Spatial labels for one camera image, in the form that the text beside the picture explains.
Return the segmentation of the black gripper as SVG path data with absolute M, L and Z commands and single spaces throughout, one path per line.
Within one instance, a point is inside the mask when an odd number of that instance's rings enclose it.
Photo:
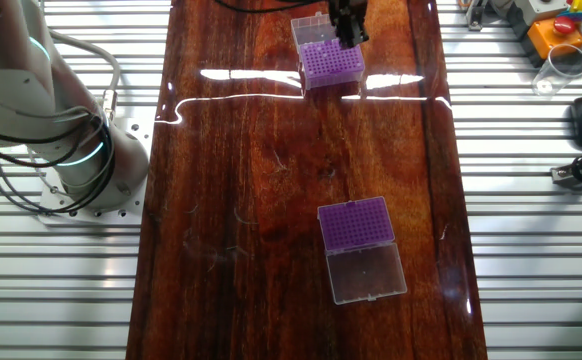
M 328 13 L 335 28 L 335 34 L 342 49 L 351 49 L 369 40 L 364 18 L 367 12 L 367 0 L 328 0 Z

